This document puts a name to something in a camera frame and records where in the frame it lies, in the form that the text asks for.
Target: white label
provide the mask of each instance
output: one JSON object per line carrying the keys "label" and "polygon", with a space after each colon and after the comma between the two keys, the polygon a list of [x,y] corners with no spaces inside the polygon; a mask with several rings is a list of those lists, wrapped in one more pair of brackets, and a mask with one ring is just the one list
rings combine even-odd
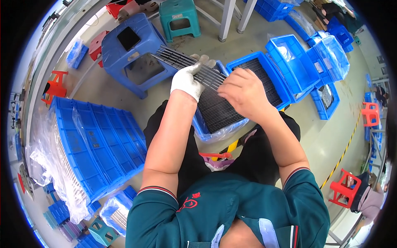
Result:
{"label": "white label", "polygon": [[332,69],[332,65],[331,62],[328,58],[323,59],[325,66],[327,67],[327,69]]}
{"label": "white label", "polygon": [[323,72],[323,69],[322,69],[320,63],[316,62],[316,63],[314,63],[314,66],[316,67],[318,73],[322,73]]}
{"label": "white label", "polygon": [[172,15],[172,19],[181,18],[183,17],[182,14]]}

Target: red plastic stool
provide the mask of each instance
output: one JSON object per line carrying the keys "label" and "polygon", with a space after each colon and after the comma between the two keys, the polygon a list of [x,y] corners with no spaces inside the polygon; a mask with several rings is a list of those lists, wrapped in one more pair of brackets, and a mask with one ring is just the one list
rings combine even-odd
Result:
{"label": "red plastic stool", "polygon": [[372,102],[363,102],[364,108],[361,110],[362,116],[367,120],[367,123],[364,123],[364,127],[372,127],[377,126],[379,124],[379,107],[378,104]]}
{"label": "red plastic stool", "polygon": [[109,12],[109,14],[111,14],[113,16],[113,18],[117,20],[120,9],[124,6],[125,5],[109,3],[108,5],[106,5],[106,9]]}
{"label": "red plastic stool", "polygon": [[[90,43],[90,47],[88,49],[88,54],[92,58],[92,60],[96,60],[99,54],[102,54],[102,40],[105,38],[106,34],[110,31],[103,31],[98,34]],[[98,62],[100,67],[103,67],[102,60]]]}
{"label": "red plastic stool", "polygon": [[[354,196],[356,195],[357,190],[361,185],[361,180],[358,179],[356,176],[350,174],[349,172],[345,171],[344,169],[342,169],[342,172],[343,175],[342,178],[339,180],[339,182],[331,183],[330,189],[332,189],[334,193],[333,193],[333,199],[328,199],[328,201],[333,202],[344,208],[350,208],[351,204],[353,203]],[[350,177],[357,181],[356,186],[354,186],[354,188],[350,188],[347,186],[347,182],[349,181]],[[349,198],[347,204],[339,202],[339,199],[342,197],[342,195]]]}
{"label": "red plastic stool", "polygon": [[66,89],[62,87],[62,78],[64,74],[68,74],[67,71],[52,71],[53,74],[56,74],[55,78],[52,81],[47,81],[50,84],[50,88],[47,90],[47,94],[50,95],[48,100],[41,99],[46,104],[51,104],[53,96],[66,96]]}

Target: black pants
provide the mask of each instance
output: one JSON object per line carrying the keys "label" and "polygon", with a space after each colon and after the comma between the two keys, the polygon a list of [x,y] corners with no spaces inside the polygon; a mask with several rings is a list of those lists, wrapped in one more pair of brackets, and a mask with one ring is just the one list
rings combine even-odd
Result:
{"label": "black pants", "polygon": [[361,184],[358,187],[357,193],[354,196],[353,203],[351,204],[350,211],[352,212],[357,212],[358,211],[358,204],[360,203],[360,200],[362,196],[365,193],[365,190],[368,188],[368,182],[370,180],[370,174],[366,171],[363,174],[357,176],[358,179],[361,180]]}
{"label": "black pants", "polygon": [[[147,148],[149,148],[154,135],[160,127],[160,122],[163,118],[167,102],[168,100],[164,101],[156,112],[149,118],[148,125],[143,130],[146,137]],[[291,131],[295,134],[296,138],[300,140],[301,130],[299,125],[284,112],[279,113]],[[280,178],[278,165],[274,159],[269,140],[260,126],[258,126],[256,133],[247,140],[240,156],[225,170],[214,172],[211,172],[211,170],[205,165],[204,159],[199,155],[199,150],[197,149],[196,140],[194,138],[194,127],[190,127],[185,157],[183,158],[181,169],[178,173],[179,184],[177,196],[180,196],[194,182],[204,176],[210,173],[224,172],[241,175],[256,183],[267,185],[276,184],[277,180]]]}
{"label": "black pants", "polygon": [[342,11],[341,7],[339,7],[335,3],[323,4],[322,7],[327,12],[327,15],[325,17],[328,21],[330,21],[335,16],[338,21],[346,27],[345,13]]}

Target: teal polo shirt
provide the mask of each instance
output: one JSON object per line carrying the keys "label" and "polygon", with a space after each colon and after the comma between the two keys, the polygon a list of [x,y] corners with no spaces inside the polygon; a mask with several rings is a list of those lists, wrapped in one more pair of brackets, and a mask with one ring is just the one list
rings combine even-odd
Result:
{"label": "teal polo shirt", "polygon": [[266,248],[324,247],[330,216],[314,175],[298,168],[283,190],[213,172],[177,198],[167,189],[139,191],[125,246],[218,248],[233,220],[244,221]]}

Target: teal plastic stool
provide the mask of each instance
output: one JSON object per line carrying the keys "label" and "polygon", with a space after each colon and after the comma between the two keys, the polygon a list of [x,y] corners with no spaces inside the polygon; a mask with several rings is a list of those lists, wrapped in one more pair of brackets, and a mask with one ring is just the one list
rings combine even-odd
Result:
{"label": "teal plastic stool", "polygon": [[113,241],[120,236],[114,232],[113,228],[108,227],[99,217],[96,217],[88,230],[95,240],[104,246],[111,245]]}
{"label": "teal plastic stool", "polygon": [[[175,36],[193,34],[194,37],[201,35],[199,19],[193,0],[167,0],[160,3],[158,10],[160,22],[168,43]],[[188,19],[190,27],[171,30],[170,23],[181,19]]]}

